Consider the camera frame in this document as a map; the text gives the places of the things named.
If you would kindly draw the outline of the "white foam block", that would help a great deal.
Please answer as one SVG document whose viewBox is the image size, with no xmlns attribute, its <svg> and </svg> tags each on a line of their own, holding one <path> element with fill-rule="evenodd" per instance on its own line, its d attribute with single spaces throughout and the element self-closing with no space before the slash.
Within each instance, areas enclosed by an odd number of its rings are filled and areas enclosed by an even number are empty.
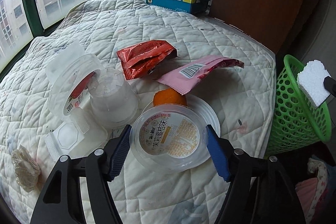
<svg viewBox="0 0 336 224">
<path fill-rule="evenodd" d="M 323 83 L 324 79 L 329 76 L 329 72 L 319 60 L 309 61 L 297 75 L 298 87 L 315 109 L 330 95 Z"/>
</svg>

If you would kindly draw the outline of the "round labelled plastic cup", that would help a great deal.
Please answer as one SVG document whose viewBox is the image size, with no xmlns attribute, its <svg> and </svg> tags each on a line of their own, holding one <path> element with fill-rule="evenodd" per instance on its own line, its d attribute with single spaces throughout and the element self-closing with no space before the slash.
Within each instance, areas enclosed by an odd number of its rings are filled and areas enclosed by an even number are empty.
<svg viewBox="0 0 336 224">
<path fill-rule="evenodd" d="M 181 105 L 154 106 L 142 113 L 130 132 L 130 149 L 145 168 L 179 173 L 210 158 L 206 121 Z"/>
</svg>

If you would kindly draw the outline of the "clear plastic cup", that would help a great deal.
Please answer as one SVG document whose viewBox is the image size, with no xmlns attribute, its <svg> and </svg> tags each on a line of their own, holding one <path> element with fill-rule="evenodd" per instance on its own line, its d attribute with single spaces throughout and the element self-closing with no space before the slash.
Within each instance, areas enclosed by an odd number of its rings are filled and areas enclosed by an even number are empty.
<svg viewBox="0 0 336 224">
<path fill-rule="evenodd" d="M 88 83 L 94 118 L 107 129 L 121 128 L 134 121 L 139 99 L 117 69 L 104 69 Z"/>
</svg>

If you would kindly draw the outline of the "clear round plastic container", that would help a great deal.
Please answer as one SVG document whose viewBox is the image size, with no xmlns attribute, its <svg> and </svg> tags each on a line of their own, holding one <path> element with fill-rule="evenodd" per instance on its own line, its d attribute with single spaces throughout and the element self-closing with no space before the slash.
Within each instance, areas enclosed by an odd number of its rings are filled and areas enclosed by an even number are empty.
<svg viewBox="0 0 336 224">
<path fill-rule="evenodd" d="M 58 51 L 46 66 L 46 76 L 51 84 L 47 100 L 50 112 L 59 119 L 66 120 L 71 111 L 86 100 L 87 82 L 103 70 L 98 57 L 86 53 L 78 42 Z"/>
</svg>

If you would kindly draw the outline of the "green mesh trash basket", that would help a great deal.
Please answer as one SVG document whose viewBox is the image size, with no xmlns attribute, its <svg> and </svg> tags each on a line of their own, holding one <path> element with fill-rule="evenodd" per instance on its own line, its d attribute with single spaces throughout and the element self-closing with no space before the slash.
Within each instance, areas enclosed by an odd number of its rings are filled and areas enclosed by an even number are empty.
<svg viewBox="0 0 336 224">
<path fill-rule="evenodd" d="M 265 156 L 291 151 L 331 138 L 327 103 L 314 108 L 297 84 L 303 64 L 291 55 L 276 81 L 276 101 Z"/>
</svg>

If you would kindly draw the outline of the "crumpled white paper ball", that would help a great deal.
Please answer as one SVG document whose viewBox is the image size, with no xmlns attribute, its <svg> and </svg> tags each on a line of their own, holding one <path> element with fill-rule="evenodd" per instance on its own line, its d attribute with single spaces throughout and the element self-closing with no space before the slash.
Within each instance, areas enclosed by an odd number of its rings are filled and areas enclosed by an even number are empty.
<svg viewBox="0 0 336 224">
<path fill-rule="evenodd" d="M 28 150 L 20 145 L 12 152 L 11 162 L 14 166 L 15 179 L 20 187 L 27 193 L 33 191 L 37 186 L 41 168 Z"/>
</svg>

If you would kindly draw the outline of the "floral cloth on floor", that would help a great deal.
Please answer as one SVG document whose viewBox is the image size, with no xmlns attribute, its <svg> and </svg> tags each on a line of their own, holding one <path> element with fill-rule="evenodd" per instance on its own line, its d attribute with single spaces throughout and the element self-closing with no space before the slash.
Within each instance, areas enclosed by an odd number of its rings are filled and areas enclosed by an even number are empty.
<svg viewBox="0 0 336 224">
<path fill-rule="evenodd" d="M 311 223 L 321 197 L 327 188 L 327 166 L 323 161 L 310 158 L 307 170 L 314 175 L 295 186 L 306 223 Z"/>
</svg>

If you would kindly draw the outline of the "clear square plastic lid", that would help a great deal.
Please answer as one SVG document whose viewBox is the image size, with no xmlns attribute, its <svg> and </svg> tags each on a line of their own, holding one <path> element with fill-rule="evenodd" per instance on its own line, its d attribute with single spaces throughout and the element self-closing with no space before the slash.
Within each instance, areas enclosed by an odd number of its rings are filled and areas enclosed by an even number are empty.
<svg viewBox="0 0 336 224">
<path fill-rule="evenodd" d="M 89 112 L 76 108 L 65 121 L 45 137 L 48 151 L 54 161 L 62 155 L 70 158 L 88 156 L 107 139 L 107 131 Z"/>
</svg>

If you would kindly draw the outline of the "white quilted mat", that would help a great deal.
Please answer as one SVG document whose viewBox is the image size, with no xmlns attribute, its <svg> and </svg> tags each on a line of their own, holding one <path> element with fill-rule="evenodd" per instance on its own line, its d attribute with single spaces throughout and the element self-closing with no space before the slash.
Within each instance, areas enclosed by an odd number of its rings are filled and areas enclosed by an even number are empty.
<svg viewBox="0 0 336 224">
<path fill-rule="evenodd" d="M 45 137 L 60 124 L 47 106 L 51 84 L 46 66 L 58 51 L 78 42 L 105 67 L 120 69 L 117 51 L 148 40 L 177 49 L 150 75 L 131 82 L 140 109 L 163 89 L 156 79 L 208 55 L 244 62 L 244 69 L 218 68 L 192 90 L 216 113 L 220 134 L 253 157 L 263 157 L 272 124 L 276 60 L 272 51 L 214 20 L 147 5 L 143 0 L 91 0 L 74 7 L 47 37 L 33 40 L 1 81 L 1 195 L 21 223 L 29 223 L 41 188 L 54 167 Z M 17 183 L 11 154 L 22 145 L 41 168 L 29 193 Z M 211 160 L 181 173 L 155 173 L 130 153 L 110 184 L 124 223 L 214 223 L 229 185 Z"/>
</svg>

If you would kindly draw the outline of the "pink snack wrapper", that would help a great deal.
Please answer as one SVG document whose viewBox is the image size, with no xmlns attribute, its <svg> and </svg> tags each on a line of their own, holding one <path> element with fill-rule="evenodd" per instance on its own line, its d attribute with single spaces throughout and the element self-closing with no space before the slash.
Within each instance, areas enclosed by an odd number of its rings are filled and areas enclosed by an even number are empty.
<svg viewBox="0 0 336 224">
<path fill-rule="evenodd" d="M 208 55 L 162 75 L 157 82 L 186 95 L 217 68 L 240 67 L 244 62 L 229 57 Z"/>
</svg>

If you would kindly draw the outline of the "red foil snack wrapper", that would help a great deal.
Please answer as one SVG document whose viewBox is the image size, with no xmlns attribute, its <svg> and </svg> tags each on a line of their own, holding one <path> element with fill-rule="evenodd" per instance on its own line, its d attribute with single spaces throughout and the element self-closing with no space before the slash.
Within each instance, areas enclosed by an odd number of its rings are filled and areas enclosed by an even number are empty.
<svg viewBox="0 0 336 224">
<path fill-rule="evenodd" d="M 165 40 L 150 40 L 117 51 L 126 80 L 150 74 L 161 62 L 177 57 L 177 49 Z"/>
</svg>

